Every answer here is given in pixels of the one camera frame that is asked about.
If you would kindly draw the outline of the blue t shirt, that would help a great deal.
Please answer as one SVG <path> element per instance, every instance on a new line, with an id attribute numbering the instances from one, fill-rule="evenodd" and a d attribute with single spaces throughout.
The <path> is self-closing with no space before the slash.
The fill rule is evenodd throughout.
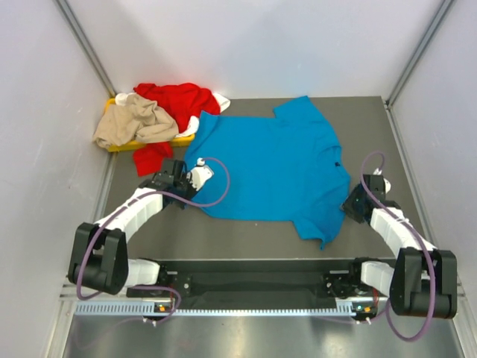
<path id="1" fill-rule="evenodd" d="M 301 239 L 331 242 L 344 221 L 351 177 L 341 144 L 307 96 L 274 108 L 274 117 L 203 112 L 187 148 L 188 166 L 214 171 L 195 202 L 216 219 L 292 222 Z"/>

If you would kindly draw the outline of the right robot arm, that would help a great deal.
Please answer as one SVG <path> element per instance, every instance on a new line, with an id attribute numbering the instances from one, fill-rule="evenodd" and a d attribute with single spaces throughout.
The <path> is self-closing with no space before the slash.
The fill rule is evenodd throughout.
<path id="1" fill-rule="evenodd" d="M 386 198 L 391 185 L 381 175 L 363 175 L 342 208 L 357 223 L 366 223 L 396 257 L 390 266 L 381 259 L 359 257 L 345 274 L 323 276 L 327 295 L 350 298 L 376 290 L 388 297 L 397 315 L 452 319 L 457 313 L 457 258 L 426 241 L 400 206 Z"/>

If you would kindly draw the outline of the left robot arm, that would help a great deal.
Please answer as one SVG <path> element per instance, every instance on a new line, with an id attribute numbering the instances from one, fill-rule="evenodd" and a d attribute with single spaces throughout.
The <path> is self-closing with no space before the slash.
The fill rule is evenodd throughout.
<path id="1" fill-rule="evenodd" d="M 170 203 L 190 203 L 212 175 L 203 159 L 192 169 L 187 169 L 182 160 L 168 159 L 111 214 L 94 223 L 80 224 L 68 270 L 77 297 L 85 301 L 101 293 L 116 295 L 135 286 L 144 286 L 152 295 L 164 294 L 169 279 L 160 272 L 160 264 L 130 259 L 127 244 L 141 226 Z"/>

